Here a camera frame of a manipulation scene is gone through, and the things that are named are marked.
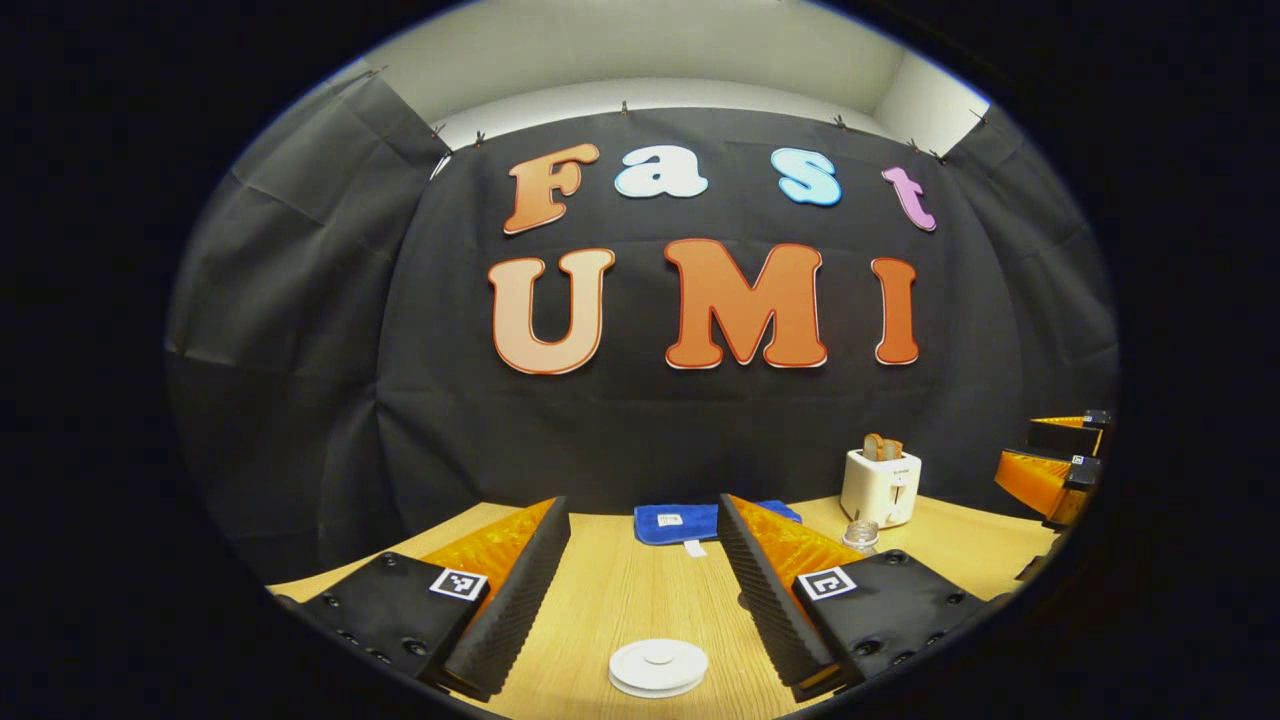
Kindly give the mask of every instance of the light blue letter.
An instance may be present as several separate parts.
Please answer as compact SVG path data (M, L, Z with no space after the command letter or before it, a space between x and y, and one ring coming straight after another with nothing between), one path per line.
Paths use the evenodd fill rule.
M692 197L710 184L698 174L698 155L676 145L632 150L622 158L622 164L631 167L618 173L613 187L627 197L653 197L663 192L675 197Z
M832 177L836 167L820 152L783 147L774 150L773 167L787 176L778 181L782 193L794 202L835 205L840 202L840 183Z

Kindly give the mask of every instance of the blue cloth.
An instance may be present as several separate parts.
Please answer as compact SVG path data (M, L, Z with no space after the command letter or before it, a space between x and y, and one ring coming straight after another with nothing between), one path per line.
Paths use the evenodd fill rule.
M756 502L783 518L800 523L800 515L778 502ZM636 507L636 539L645 544L671 544L716 537L717 505L641 505Z

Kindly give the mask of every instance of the black fabric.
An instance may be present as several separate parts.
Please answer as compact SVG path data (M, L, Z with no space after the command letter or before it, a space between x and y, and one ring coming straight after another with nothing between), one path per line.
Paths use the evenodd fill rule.
M404 537L375 421L392 268L448 151L362 63L244 150L174 284L165 357L193 480L268 582ZM425 502L474 496L424 487Z
M991 140L998 111L947 165L769 113L603 114L460 149L426 186L443 149L420 120L402 118L393 151L361 135L375 122L346 110L358 95L369 115L408 111L388 92L358 81L275 136L294 156L247 154L262 160L242 161L219 188L175 290L168 347L193 474L269 582L355 560L480 500L566 495L573 511L628 514L719 492L836 495L844 455L867 432L923 459L922 495L1032 516L992 479L1000 450L1028 416L1115 400L1115 323L1092 236L1025 142ZM557 195L567 214L504 236L511 168L584 142L600 158L581 165L575 195ZM620 195L622 156L649 145L694 151L708 190ZM788 200L769 161L780 147L829 158L841 201ZM905 217L881 177L891 167L924 188L934 232ZM680 278L663 247L687 237L723 242L749 279L777 243L818 249L826 365L777 369L758 351L740 366L716 328L721 366L668 366ZM558 260L585 247L617 256L598 352L564 375L507 366L489 268L545 263L532 322L558 340L568 328ZM913 365L874 359L879 256L918 273Z
M1115 300L1089 223L1052 165L998 106L947 155L1014 304L1028 418L1115 407ZM1074 195L1091 200L1088 187Z

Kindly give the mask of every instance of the label tag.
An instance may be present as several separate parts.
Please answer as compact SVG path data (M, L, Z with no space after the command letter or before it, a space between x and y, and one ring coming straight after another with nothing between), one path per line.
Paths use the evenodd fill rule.
M462 600L475 600L480 594L480 588L489 582L485 575L463 573L462 570L445 570L431 583L431 592L461 597Z
M797 575L800 578L800 584L804 585L806 593L813 600L822 600L831 597L833 594L846 593L858 587L849 575L841 568L832 568L829 570L819 570L817 573L808 573L805 575Z

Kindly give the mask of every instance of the wooden table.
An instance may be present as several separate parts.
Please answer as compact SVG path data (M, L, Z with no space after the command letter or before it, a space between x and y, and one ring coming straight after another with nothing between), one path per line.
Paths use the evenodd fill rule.
M849 524L838 498L792 503L804 524L838 538ZM388 550L422 556L499 520L516 507L480 503ZM705 557L682 544L653 547L635 539L631 515L570 515L572 537L500 694L480 705L516 720L645 717L773 719L826 700L796 703L765 655L718 542ZM1016 589L1014 580L1053 533L1034 520L993 515L918 497L910 523L881 532L879 550L901 548L969 593L989 600ZM303 602L356 568L360 560L292 583L270 585ZM707 652L710 666L691 692L641 700L614 688L609 656L645 638L675 638Z

